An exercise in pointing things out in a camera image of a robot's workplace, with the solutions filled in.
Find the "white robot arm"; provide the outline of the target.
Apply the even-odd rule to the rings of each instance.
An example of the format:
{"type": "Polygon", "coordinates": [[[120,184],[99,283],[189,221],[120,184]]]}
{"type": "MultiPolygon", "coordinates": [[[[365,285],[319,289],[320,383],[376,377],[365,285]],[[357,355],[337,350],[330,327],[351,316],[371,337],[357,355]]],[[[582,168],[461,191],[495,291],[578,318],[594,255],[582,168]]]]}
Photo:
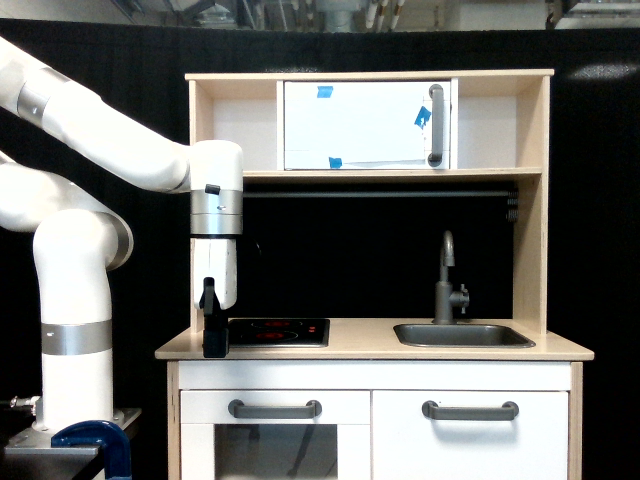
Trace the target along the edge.
{"type": "MultiPolygon", "coordinates": [[[[1,105],[131,185],[190,195],[193,303],[204,317],[205,355],[224,357],[226,311],[237,299],[241,148],[173,142],[10,42],[1,45],[1,105]]],[[[1,225],[33,236],[43,390],[37,427],[53,433],[113,420],[108,274],[132,253],[130,227],[73,182],[9,157],[1,160],[1,225]]]]}

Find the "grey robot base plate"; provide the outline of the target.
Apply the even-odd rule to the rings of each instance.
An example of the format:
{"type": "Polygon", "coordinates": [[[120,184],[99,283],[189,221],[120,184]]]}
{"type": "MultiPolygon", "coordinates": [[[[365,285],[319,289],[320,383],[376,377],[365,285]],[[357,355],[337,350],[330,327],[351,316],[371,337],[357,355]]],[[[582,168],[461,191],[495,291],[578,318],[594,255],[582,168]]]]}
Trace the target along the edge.
{"type": "MultiPolygon", "coordinates": [[[[112,422],[118,425],[132,439],[138,432],[138,419],[142,413],[140,408],[116,409],[112,422]]],[[[6,456],[16,455],[53,455],[96,457],[102,447],[98,444],[52,447],[54,432],[33,422],[29,427],[11,437],[4,448],[6,456]]]]}

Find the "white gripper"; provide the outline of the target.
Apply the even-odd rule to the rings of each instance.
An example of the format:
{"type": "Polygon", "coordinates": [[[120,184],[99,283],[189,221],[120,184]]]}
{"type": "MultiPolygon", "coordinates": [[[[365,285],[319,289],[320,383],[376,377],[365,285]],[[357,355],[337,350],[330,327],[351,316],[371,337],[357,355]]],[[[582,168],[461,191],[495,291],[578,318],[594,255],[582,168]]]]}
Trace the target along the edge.
{"type": "Polygon", "coordinates": [[[228,317],[223,310],[237,301],[235,239],[193,240],[193,304],[204,318],[203,355],[225,358],[229,352],[228,317]]]}

